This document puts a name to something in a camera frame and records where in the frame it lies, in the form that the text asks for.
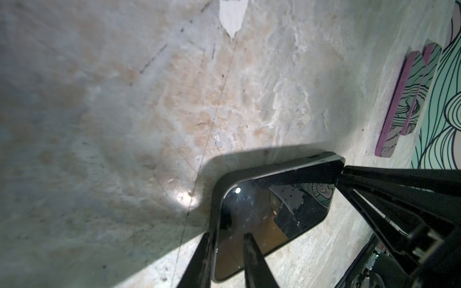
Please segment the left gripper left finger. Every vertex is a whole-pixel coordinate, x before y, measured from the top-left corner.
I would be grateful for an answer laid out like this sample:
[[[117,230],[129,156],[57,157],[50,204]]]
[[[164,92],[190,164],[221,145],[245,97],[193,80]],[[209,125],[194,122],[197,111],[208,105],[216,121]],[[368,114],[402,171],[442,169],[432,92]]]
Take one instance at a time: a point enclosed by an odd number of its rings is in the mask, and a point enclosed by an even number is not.
[[[211,287],[212,243],[210,233],[204,233],[191,258],[177,288],[210,288]]]

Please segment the black phone case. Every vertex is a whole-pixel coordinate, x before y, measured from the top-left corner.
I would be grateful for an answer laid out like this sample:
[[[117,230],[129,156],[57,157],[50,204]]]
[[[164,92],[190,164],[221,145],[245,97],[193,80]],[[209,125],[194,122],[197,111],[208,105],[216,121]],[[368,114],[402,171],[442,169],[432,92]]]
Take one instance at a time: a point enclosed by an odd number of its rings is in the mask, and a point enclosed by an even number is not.
[[[245,234],[267,256],[323,222],[344,166],[343,157],[324,152],[222,176],[211,197],[212,280],[244,269]]]

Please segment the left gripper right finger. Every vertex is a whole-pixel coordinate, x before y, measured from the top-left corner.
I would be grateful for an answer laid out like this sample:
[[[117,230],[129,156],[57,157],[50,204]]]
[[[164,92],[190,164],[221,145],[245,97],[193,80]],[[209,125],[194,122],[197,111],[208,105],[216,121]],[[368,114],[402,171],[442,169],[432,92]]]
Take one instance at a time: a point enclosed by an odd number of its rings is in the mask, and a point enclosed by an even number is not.
[[[246,288],[279,288],[251,233],[244,235],[243,258]]]

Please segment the purple-edged black smartphone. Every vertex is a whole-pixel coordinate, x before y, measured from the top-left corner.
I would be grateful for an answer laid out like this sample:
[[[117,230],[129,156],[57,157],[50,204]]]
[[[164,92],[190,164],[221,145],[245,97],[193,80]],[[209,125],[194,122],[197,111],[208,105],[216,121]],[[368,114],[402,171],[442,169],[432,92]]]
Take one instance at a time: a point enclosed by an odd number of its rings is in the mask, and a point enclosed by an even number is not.
[[[415,131],[442,52],[439,44],[430,43],[406,56],[376,144],[377,157],[390,158],[399,138]]]

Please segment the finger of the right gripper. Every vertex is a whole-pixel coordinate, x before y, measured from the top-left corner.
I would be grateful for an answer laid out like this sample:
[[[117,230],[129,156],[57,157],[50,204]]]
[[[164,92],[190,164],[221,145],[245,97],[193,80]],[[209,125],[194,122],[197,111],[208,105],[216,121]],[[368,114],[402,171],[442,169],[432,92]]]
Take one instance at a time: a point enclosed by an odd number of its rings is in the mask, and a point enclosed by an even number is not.
[[[461,285],[461,172],[346,166],[336,188],[409,278],[409,288]]]

